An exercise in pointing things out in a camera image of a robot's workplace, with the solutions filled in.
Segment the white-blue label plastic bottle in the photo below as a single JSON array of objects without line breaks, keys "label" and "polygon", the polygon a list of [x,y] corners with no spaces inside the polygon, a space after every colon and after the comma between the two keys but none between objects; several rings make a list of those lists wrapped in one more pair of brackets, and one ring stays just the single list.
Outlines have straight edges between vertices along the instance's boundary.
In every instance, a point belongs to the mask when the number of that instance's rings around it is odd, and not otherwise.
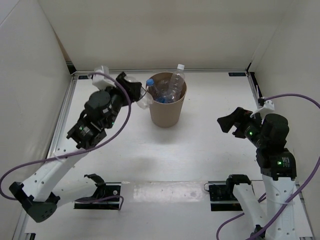
[{"label": "white-blue label plastic bottle", "polygon": [[170,78],[163,78],[155,82],[155,86],[158,90],[155,101],[162,104],[170,104],[172,100],[168,94],[170,84]]}]

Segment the blue-label blue-cap plastic bottle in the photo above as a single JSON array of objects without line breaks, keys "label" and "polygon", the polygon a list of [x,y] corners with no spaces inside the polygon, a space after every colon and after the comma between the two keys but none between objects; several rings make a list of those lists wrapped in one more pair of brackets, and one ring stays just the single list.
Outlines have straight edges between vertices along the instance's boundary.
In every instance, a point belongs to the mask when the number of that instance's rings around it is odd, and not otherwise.
[{"label": "blue-label blue-cap plastic bottle", "polygon": [[161,93],[158,90],[158,88],[152,78],[150,78],[146,81],[146,86],[147,86],[147,91],[150,93],[150,95],[153,97],[153,99],[156,102],[160,102],[161,101]]}]

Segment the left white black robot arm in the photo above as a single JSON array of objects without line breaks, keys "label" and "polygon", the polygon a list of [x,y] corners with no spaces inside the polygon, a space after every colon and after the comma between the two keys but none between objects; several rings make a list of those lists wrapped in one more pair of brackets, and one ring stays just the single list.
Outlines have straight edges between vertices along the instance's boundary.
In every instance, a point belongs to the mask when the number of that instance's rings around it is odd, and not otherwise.
[{"label": "left white black robot arm", "polygon": [[143,86],[132,81],[124,72],[116,79],[105,73],[94,72],[92,78],[101,76],[104,83],[97,83],[75,125],[67,132],[63,148],[55,156],[43,160],[43,165],[23,182],[13,182],[9,190],[27,215],[37,223],[50,218],[57,208],[69,203],[95,204],[110,199],[107,184],[95,173],[65,186],[58,182],[88,155],[106,145],[106,130],[111,129],[122,107],[130,107],[143,97]]}]

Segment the clear white-cap plastic bottle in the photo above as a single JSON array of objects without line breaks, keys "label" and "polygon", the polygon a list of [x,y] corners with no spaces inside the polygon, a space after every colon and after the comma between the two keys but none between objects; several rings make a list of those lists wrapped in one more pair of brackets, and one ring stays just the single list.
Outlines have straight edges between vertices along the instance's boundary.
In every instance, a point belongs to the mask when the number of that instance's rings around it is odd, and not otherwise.
[{"label": "clear white-cap plastic bottle", "polygon": [[178,64],[176,71],[170,78],[167,90],[167,100],[169,103],[174,103],[180,99],[181,91],[185,82],[184,70],[185,66],[183,64]]}]

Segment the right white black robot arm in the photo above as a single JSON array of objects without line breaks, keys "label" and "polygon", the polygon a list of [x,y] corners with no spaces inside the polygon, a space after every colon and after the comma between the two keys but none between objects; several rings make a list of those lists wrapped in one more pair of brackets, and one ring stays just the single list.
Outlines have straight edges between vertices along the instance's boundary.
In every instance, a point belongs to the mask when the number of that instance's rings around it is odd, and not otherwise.
[{"label": "right white black robot arm", "polygon": [[265,188],[267,211],[261,208],[247,175],[231,174],[224,188],[226,197],[237,199],[252,225],[249,239],[299,239],[292,201],[301,190],[294,189],[296,160],[285,147],[290,130],[288,120],[275,113],[268,113],[261,118],[258,113],[237,107],[230,115],[218,118],[217,122],[224,133],[235,127],[233,135],[236,138],[248,139],[256,147],[256,161]]}]

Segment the black-label plastic bottle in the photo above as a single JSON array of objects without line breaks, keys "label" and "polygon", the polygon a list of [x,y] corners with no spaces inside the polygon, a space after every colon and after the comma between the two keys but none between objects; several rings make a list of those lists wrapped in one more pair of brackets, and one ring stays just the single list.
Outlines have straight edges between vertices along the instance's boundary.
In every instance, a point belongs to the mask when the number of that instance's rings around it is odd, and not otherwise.
[{"label": "black-label plastic bottle", "polygon": [[[125,79],[131,83],[139,83],[139,81],[133,76],[126,76]],[[136,102],[137,105],[146,110],[153,104],[154,100],[152,96],[147,92],[146,88],[142,85],[140,88],[140,97],[139,100]]]}]

